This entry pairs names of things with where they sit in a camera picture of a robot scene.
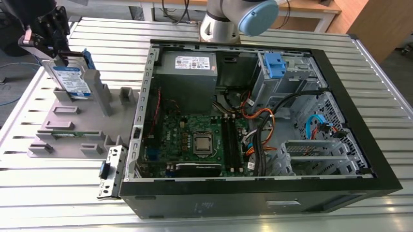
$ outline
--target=metal plate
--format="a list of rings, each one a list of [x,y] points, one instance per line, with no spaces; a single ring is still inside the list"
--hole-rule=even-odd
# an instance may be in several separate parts
[[[198,40],[195,26],[176,27],[168,23],[131,20],[83,18],[79,26],[75,23],[72,31],[71,48],[75,51],[88,48],[96,68],[101,71],[103,83],[108,84],[109,88],[140,88],[150,38]],[[389,88],[391,83],[379,72],[377,75],[370,67],[367,54],[361,53],[357,44],[346,35],[338,34],[269,30],[258,37],[243,36],[243,43],[309,47],[326,51],[403,189],[386,197],[366,199],[323,215],[140,220],[123,201],[96,200],[99,161],[44,161],[29,159],[25,155],[35,131],[55,100],[51,95],[55,84],[40,69],[0,131],[0,186],[4,187],[0,188],[1,229],[99,232],[387,232],[412,229],[413,217],[409,213],[413,213],[413,123],[406,106],[399,104],[397,92]]]

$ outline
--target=power supply label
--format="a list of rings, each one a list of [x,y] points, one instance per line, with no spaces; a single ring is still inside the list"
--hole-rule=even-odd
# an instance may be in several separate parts
[[[65,91],[72,96],[88,97],[91,95],[91,89],[81,79],[80,69],[76,67],[55,66],[55,72]]]
[[[208,62],[208,57],[176,57],[175,68],[210,70],[211,66]]]

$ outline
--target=cpu socket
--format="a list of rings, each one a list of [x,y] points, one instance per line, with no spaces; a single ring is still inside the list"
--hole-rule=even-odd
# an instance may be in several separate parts
[[[194,133],[194,154],[206,158],[212,155],[212,133],[208,131],[198,131]]]

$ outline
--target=ram slot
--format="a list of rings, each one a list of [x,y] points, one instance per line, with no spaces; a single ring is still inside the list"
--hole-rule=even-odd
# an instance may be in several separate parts
[[[224,164],[226,164],[226,169],[230,171],[232,167],[231,163],[231,150],[230,150],[230,140],[228,140],[228,118],[227,116],[223,117],[222,122],[220,122],[220,128],[222,128],[222,143],[224,147]]]
[[[238,146],[238,133],[236,133],[236,126],[235,126],[235,116],[228,119],[228,142],[230,142],[230,151],[231,151],[231,162],[235,172],[242,171],[242,163],[240,163],[240,156],[239,156],[239,146]]]

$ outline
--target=motherboard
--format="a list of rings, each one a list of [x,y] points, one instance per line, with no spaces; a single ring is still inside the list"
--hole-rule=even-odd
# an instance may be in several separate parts
[[[147,146],[138,163],[140,175],[163,177],[246,176],[243,118],[168,115],[163,118],[159,146]]]

